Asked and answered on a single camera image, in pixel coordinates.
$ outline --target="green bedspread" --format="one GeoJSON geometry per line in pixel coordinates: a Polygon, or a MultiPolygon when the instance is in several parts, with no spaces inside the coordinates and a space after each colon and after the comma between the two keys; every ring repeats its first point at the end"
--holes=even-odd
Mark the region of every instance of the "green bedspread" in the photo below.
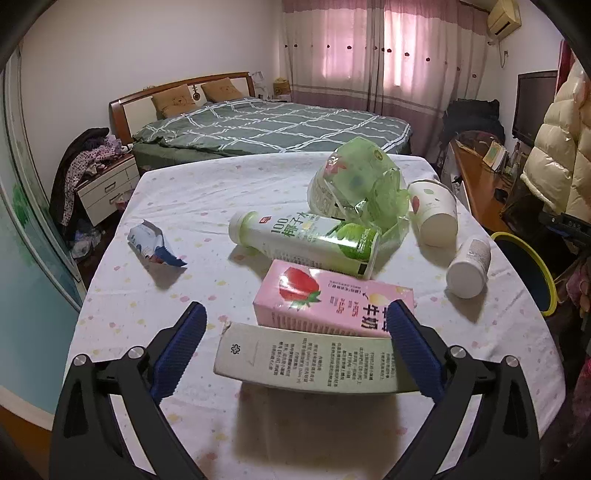
{"type": "Polygon", "coordinates": [[[242,98],[159,120],[134,135],[138,142],[222,156],[334,151],[365,137],[384,151],[408,150],[410,125],[398,118],[346,109],[242,98]]]}

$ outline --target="drawer handle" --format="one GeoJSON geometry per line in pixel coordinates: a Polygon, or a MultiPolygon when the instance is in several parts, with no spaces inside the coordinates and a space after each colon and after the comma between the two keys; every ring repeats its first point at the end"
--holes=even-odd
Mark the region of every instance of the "drawer handle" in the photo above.
{"type": "Polygon", "coordinates": [[[111,183],[110,185],[107,185],[105,187],[105,193],[109,193],[112,192],[113,189],[115,188],[115,184],[117,183],[117,181],[114,181],[113,183],[111,183]]]}

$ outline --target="green plastic bag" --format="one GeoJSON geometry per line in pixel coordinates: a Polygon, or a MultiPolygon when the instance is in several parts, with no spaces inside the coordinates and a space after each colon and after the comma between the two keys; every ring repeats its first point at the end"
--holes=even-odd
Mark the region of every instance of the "green plastic bag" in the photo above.
{"type": "Polygon", "coordinates": [[[408,233],[408,192],[400,169],[375,143],[357,137],[335,150],[308,185],[310,210],[372,227],[381,247],[408,233]]]}

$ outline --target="air conditioner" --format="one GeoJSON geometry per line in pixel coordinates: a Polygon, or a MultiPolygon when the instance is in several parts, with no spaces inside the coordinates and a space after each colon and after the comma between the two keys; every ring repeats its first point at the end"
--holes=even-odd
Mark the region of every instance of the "air conditioner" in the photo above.
{"type": "Polygon", "coordinates": [[[501,41],[521,26],[519,5],[515,0],[499,0],[488,16],[491,37],[501,41]]]}

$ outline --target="white puffer jacket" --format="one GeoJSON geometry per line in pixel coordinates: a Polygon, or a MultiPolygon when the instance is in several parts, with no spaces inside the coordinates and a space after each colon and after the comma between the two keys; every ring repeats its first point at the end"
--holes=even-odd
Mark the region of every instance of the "white puffer jacket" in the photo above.
{"type": "Polygon", "coordinates": [[[591,223],[591,83],[577,61],[548,108],[521,180],[556,213],[591,223]]]}

